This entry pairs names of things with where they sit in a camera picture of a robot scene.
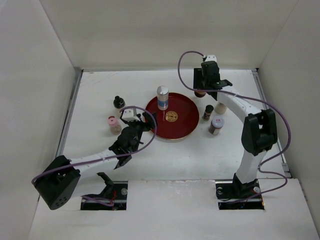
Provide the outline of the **small black soy bottle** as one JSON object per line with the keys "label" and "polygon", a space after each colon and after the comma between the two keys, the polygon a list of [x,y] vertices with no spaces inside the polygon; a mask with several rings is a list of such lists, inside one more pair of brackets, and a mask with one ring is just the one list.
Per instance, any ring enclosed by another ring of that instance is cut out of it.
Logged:
{"label": "small black soy bottle", "polygon": [[116,108],[116,109],[122,109],[122,108],[124,108],[125,107],[125,105],[126,105],[126,103],[125,103],[125,101],[124,101],[124,99],[122,98],[122,97],[120,97],[120,96],[115,96],[114,97],[114,100],[113,100],[113,106]]}

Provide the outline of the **metal table edge rail left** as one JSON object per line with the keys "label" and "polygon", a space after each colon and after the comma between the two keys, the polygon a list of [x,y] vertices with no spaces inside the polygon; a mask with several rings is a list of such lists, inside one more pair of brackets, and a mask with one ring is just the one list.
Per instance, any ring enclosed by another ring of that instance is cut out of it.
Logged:
{"label": "metal table edge rail left", "polygon": [[72,115],[73,115],[74,107],[77,100],[77,95],[79,92],[79,88],[80,88],[80,84],[81,84],[81,80],[84,72],[84,70],[81,69],[80,67],[75,67],[74,71],[75,71],[75,78],[73,80],[72,90],[70,93],[70,98],[69,98],[65,119],[64,119],[55,157],[61,156],[64,152],[64,148],[65,148],[65,144],[66,144],[66,140],[67,140],[67,136],[68,136],[71,120],[72,120]]}

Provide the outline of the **silver lid blue label shaker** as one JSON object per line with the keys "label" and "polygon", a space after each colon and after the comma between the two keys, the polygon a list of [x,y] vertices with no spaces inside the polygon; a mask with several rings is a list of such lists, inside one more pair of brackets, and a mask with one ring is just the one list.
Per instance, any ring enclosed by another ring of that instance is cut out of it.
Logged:
{"label": "silver lid blue label shaker", "polygon": [[157,106],[161,111],[165,111],[169,105],[169,89],[161,85],[157,88]]}

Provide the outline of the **clear top pepper grinder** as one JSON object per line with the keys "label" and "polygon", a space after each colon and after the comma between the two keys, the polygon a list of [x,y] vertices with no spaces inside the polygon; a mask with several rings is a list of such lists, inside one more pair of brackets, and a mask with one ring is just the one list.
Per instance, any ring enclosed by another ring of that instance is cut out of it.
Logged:
{"label": "clear top pepper grinder", "polygon": [[227,111],[227,106],[221,102],[218,102],[214,108],[214,111],[219,115],[224,115]]}

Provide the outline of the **grey lid red label jar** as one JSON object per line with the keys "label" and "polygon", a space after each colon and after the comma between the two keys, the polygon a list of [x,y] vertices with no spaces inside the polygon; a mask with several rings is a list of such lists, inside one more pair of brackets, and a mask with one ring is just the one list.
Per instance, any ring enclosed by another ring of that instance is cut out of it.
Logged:
{"label": "grey lid red label jar", "polygon": [[224,124],[225,121],[221,116],[214,116],[208,127],[209,133],[212,135],[218,135]]}

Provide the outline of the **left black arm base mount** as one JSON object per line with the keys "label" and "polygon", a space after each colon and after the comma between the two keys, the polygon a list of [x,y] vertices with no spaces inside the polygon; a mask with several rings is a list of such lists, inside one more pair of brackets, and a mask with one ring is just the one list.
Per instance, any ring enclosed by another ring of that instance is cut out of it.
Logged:
{"label": "left black arm base mount", "polygon": [[128,181],[112,181],[104,172],[97,175],[103,179],[104,188],[99,194],[82,196],[82,211],[125,211],[127,209]]}

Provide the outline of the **pink lid spice jar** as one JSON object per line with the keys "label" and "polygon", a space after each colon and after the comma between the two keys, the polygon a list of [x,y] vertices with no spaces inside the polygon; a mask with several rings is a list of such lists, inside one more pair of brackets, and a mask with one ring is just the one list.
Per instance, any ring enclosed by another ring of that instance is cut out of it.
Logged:
{"label": "pink lid spice jar", "polygon": [[107,119],[107,123],[112,134],[119,135],[121,133],[122,126],[115,116],[109,116]]}

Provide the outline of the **red round lacquer tray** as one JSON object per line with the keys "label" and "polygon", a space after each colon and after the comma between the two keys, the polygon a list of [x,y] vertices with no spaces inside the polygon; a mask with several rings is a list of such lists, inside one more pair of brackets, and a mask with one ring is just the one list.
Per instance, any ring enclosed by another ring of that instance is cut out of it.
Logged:
{"label": "red round lacquer tray", "polygon": [[146,110],[156,114],[156,136],[165,140],[179,140],[191,134],[197,127],[200,114],[196,104],[187,96],[171,92],[168,96],[168,108],[158,108],[156,97],[146,105]]}

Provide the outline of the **metal table edge rail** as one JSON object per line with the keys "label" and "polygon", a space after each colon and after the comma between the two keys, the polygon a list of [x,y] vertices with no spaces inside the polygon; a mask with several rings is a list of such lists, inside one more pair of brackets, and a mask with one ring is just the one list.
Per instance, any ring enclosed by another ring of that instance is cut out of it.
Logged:
{"label": "metal table edge rail", "polygon": [[264,159],[260,163],[260,166],[267,162],[270,162],[273,159],[276,159],[277,157],[281,158],[283,166],[287,166],[287,162],[284,160],[283,156],[284,151],[278,143],[276,114],[271,109],[272,106],[266,101],[266,97],[259,79],[258,71],[253,70],[252,74],[258,88],[259,95],[261,97],[261,100],[254,100],[256,102],[261,102],[264,105],[265,109],[261,110],[261,112],[257,114],[250,113],[250,116],[246,117],[245,122],[249,122],[249,130],[253,134],[253,139],[249,141],[249,150],[253,150],[253,153],[256,154],[260,150],[268,151],[272,148],[273,144],[276,144],[280,152],[270,156],[267,159]]}
{"label": "metal table edge rail", "polygon": [[71,120],[72,120],[72,115],[73,115],[74,107],[77,100],[77,95],[79,92],[79,88],[80,88],[80,84],[81,84],[81,80],[84,72],[84,70],[81,69],[80,67],[75,67],[74,71],[75,71],[75,78],[73,80],[72,90],[70,93],[70,98],[69,98],[65,119],[64,119],[55,157],[61,156],[64,152],[64,148],[65,148],[65,144],[66,144],[66,140],[67,140],[67,136],[68,136]]}

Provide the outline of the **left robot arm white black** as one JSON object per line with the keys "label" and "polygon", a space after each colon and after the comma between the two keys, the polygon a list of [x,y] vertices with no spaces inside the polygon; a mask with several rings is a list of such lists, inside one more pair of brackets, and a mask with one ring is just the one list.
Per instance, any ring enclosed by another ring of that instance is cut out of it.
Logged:
{"label": "left robot arm white black", "polygon": [[[135,108],[126,108],[121,111],[120,119],[127,126],[109,148],[81,158],[57,156],[44,172],[32,179],[32,185],[51,210],[61,208],[73,197],[82,197],[83,205],[95,203],[114,209],[118,190],[107,173],[125,166],[133,155],[149,146],[141,141],[144,132],[158,130],[155,112],[136,113]],[[103,180],[96,185],[95,192],[80,186],[94,176]]]}

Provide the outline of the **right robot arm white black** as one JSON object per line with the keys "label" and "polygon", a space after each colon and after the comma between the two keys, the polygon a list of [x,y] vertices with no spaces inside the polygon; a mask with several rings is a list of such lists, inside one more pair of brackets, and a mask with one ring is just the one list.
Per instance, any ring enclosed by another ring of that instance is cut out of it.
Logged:
{"label": "right robot arm white black", "polygon": [[216,194],[219,199],[245,199],[257,187],[257,172],[267,151],[278,140],[276,115],[271,109],[260,109],[240,96],[232,83],[220,77],[220,69],[214,60],[204,61],[194,71],[193,86],[206,92],[225,105],[242,122],[241,143],[244,153],[232,183],[219,183]]}

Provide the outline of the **metal table edge rail right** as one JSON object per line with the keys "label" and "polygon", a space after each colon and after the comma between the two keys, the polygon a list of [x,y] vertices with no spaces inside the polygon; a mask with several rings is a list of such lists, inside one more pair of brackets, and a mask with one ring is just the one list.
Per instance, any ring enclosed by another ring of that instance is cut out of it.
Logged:
{"label": "metal table edge rail right", "polygon": [[277,157],[281,158],[283,166],[287,166],[287,162],[284,160],[283,156],[284,151],[278,143],[276,114],[271,109],[272,106],[266,101],[266,97],[259,79],[258,71],[253,70],[252,74],[258,88],[259,95],[261,97],[261,100],[254,100],[256,102],[261,102],[264,105],[265,109],[261,110],[261,112],[257,114],[250,113],[250,116],[246,117],[245,122],[249,122],[249,130],[253,134],[253,139],[249,141],[249,150],[253,150],[253,153],[256,154],[260,150],[268,151],[272,148],[273,144],[276,144],[280,152],[270,156],[267,159],[264,159],[260,163],[260,166],[267,162],[270,162],[273,159],[276,159]]}

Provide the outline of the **red lid sauce jar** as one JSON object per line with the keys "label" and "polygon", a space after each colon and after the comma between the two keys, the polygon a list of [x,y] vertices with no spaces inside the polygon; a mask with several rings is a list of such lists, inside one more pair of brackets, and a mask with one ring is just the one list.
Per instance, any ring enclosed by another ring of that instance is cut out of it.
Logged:
{"label": "red lid sauce jar", "polygon": [[203,98],[207,93],[205,91],[194,91],[194,95],[197,97],[197,98]]}

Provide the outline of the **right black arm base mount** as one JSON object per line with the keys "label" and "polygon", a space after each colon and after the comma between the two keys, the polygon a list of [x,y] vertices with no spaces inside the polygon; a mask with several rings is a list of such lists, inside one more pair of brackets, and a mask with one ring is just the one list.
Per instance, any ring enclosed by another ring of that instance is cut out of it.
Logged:
{"label": "right black arm base mount", "polygon": [[217,181],[215,194],[219,210],[264,210],[257,179],[241,183],[234,174],[232,181]]}

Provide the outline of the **black lid spice bottle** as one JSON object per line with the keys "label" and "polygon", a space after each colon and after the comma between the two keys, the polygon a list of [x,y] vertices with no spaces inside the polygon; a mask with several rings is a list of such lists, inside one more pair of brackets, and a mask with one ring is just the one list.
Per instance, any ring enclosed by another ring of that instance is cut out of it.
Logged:
{"label": "black lid spice bottle", "polygon": [[206,107],[205,107],[205,110],[204,110],[204,113],[203,113],[203,116],[202,116],[202,119],[204,121],[208,121],[211,117],[211,114],[214,110],[214,106],[211,105],[211,104],[208,104]]}

